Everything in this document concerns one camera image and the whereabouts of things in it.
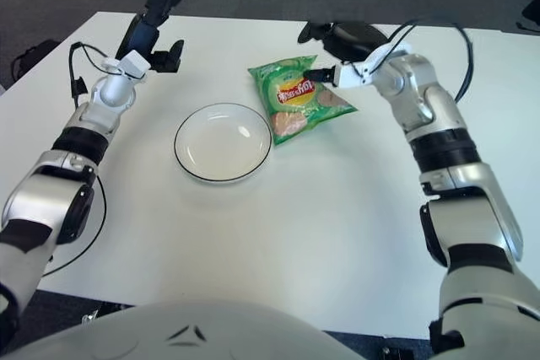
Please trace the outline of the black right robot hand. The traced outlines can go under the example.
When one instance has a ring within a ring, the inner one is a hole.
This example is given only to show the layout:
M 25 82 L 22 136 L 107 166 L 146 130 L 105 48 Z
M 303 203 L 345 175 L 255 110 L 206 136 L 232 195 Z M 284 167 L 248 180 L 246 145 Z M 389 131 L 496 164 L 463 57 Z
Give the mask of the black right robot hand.
M 320 41 L 323 50 L 337 58 L 341 65 L 311 69 L 304 77 L 319 83 L 343 86 L 349 73 L 367 84 L 383 56 L 390 50 L 389 38 L 375 26 L 363 21 L 333 23 L 307 22 L 300 31 L 297 43 Z

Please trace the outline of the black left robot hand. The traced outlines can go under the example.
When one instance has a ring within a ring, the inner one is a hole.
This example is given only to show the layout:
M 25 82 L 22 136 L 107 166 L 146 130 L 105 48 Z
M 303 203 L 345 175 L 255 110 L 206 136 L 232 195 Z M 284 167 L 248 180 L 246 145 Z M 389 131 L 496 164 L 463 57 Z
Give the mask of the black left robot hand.
M 147 0 L 145 10 L 132 19 L 116 52 L 121 60 L 130 51 L 136 51 L 157 73 L 176 73 L 181 63 L 184 40 L 177 40 L 168 51 L 155 51 L 159 27 L 170 17 L 170 11 L 181 0 Z

